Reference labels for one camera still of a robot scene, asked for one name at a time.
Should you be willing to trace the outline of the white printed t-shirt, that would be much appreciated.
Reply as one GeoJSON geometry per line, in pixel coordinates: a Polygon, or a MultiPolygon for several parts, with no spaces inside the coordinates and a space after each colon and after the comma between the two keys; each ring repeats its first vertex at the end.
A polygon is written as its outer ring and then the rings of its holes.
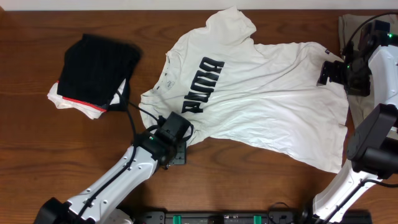
{"type": "Polygon", "coordinates": [[[144,126],[174,112],[193,124],[191,145],[231,139],[339,172],[346,92],[336,83],[317,85],[324,62],[337,56],[316,42],[255,44],[255,31],[232,7],[182,35],[159,81],[141,95],[144,126]]]}

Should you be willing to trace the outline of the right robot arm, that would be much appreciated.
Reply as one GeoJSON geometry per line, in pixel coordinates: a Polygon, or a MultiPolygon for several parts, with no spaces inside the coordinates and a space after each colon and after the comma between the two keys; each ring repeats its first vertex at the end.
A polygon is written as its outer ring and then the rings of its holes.
{"type": "Polygon", "coordinates": [[[397,173],[397,34],[388,22],[373,16],[357,29],[359,44],[349,40],[343,62],[324,62],[318,85],[335,82],[347,94],[374,95],[374,109],[355,129],[346,162],[327,188],[303,209],[299,223],[371,223],[368,212],[349,212],[350,206],[373,185],[397,173]]]}

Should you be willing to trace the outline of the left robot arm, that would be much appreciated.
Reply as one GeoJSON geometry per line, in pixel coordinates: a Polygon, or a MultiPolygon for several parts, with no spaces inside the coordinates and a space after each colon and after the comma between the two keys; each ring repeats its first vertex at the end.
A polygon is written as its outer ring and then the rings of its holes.
{"type": "Polygon", "coordinates": [[[187,131],[193,131],[193,124],[179,114],[160,117],[156,125],[134,136],[122,158],[94,184],[66,202],[54,197],[45,202],[34,223],[105,223],[131,191],[186,145],[187,131]]]}

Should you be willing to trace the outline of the olive grey garment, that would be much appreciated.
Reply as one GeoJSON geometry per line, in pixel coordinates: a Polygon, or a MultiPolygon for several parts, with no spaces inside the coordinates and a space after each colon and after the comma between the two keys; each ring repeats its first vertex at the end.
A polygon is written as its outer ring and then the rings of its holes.
{"type": "MultiPolygon", "coordinates": [[[[356,16],[352,14],[345,14],[338,18],[338,35],[340,41],[340,50],[348,42],[354,31],[364,21],[371,16],[356,16]]],[[[397,34],[397,15],[385,15],[378,17],[378,20],[390,23],[390,31],[397,34]]],[[[371,80],[371,93],[369,96],[354,96],[348,95],[348,103],[351,111],[353,124],[355,128],[368,116],[374,109],[374,93],[373,80],[371,80]]]]}

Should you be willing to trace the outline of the black folded garment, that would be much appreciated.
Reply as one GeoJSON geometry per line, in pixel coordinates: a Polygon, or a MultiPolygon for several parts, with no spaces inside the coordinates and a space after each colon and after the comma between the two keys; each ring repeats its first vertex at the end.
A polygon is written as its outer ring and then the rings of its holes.
{"type": "Polygon", "coordinates": [[[65,52],[57,94],[107,111],[124,111],[141,55],[132,43],[83,34],[65,52]]]}

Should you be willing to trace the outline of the white folded garment red trim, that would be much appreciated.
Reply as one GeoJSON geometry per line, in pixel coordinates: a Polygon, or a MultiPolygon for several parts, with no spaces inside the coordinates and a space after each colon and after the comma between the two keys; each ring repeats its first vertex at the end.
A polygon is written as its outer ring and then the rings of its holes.
{"type": "Polygon", "coordinates": [[[90,119],[98,119],[103,113],[109,111],[122,111],[122,100],[119,94],[127,96],[128,86],[126,79],[119,83],[117,80],[104,81],[96,80],[93,82],[79,84],[75,87],[75,92],[69,93],[61,84],[62,91],[58,92],[59,81],[54,83],[47,94],[47,98],[52,101],[57,109],[74,108],[84,113],[90,119]]]}

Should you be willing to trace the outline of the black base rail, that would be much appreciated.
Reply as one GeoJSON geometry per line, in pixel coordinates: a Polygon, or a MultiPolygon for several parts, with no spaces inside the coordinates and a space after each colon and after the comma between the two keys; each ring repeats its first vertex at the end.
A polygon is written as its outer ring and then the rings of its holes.
{"type": "Polygon", "coordinates": [[[277,209],[243,213],[171,213],[152,211],[136,215],[137,224],[296,224],[302,223],[296,210],[277,209]]]}

